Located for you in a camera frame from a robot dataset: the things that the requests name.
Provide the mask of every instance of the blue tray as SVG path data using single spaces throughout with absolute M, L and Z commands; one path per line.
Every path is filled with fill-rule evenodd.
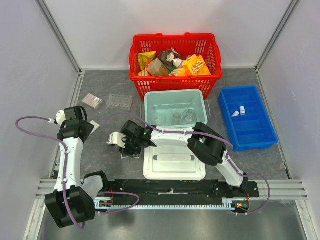
M 218 100 L 234 151 L 268 149 L 279 141 L 256 86 L 222 88 Z M 231 117 L 240 106 L 245 115 Z

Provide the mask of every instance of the food package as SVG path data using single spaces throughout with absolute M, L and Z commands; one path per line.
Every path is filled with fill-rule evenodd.
M 143 52 L 138 54 L 138 62 L 141 71 L 146 69 L 146 64 L 149 60 L 153 60 L 156 57 L 156 51 Z
M 202 56 L 192 55 L 183 63 L 187 76 L 211 76 L 210 70 Z

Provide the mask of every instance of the white vial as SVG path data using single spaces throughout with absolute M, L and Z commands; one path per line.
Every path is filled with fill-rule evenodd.
M 238 111 L 235 111 L 233 114 L 232 114 L 232 116 L 231 117 L 238 117 L 239 116 L 239 112 Z
M 241 114 L 242 116 L 246 115 L 246 110 L 245 110 L 245 107 L 244 107 L 244 106 L 241 106 L 241 107 L 240 107 L 240 114 Z

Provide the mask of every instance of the red plastic basket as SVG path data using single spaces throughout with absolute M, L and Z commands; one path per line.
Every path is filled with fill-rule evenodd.
M 163 52 L 174 48 L 183 59 L 188 55 L 202 55 L 211 76 L 139 76 L 141 71 L 138 63 L 138 54 L 156 51 Z M 207 99 L 216 82 L 222 77 L 221 55 L 216 38 L 211 33 L 186 33 L 184 35 L 148 34 L 133 37 L 130 50 L 129 76 L 134 82 L 142 100 L 146 93 L 168 90 L 199 89 L 203 98 Z

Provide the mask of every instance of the gray floor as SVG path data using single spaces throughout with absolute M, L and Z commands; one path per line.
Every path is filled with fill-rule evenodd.
M 256 209 L 262 202 L 250 203 Z M 38 240 L 306 240 L 294 201 L 271 202 L 262 212 L 134 210 L 96 216 L 84 230 L 58 228 L 47 214 Z
M 225 139 L 229 139 L 229 137 L 218 104 L 221 88 L 244 85 L 256 85 L 260 88 L 254 69 L 224 69 L 222 79 L 217 82 L 208 98 L 211 110 L 208 126 Z M 104 122 L 107 117 L 120 112 L 119 109 L 107 108 L 107 100 L 110 93 L 133 96 L 130 112 L 140 115 L 140 105 L 143 102 L 135 85 L 129 79 L 129 71 L 86 71 L 78 105 L 83 105 L 81 100 L 88 93 L 103 99 L 104 103 L 99 110 L 85 107 L 88 113 L 88 120 L 94 120 L 101 127 L 85 143 L 81 158 L 81 177 L 83 178 L 88 173 L 103 170 L 109 179 L 144 179 L 143 155 L 140 159 L 121 159 L 118 150 L 106 144 L 107 136 L 104 135 Z M 107 125 L 106 132 L 109 134 L 120 131 L 123 124 L 129 119 L 127 115 L 114 117 Z M 277 145 L 269 149 L 234 152 L 231 157 L 238 167 L 247 174 L 261 173 L 269 180 L 287 179 L 285 166 Z M 215 167 L 206 166 L 205 179 L 222 179 L 222 176 Z

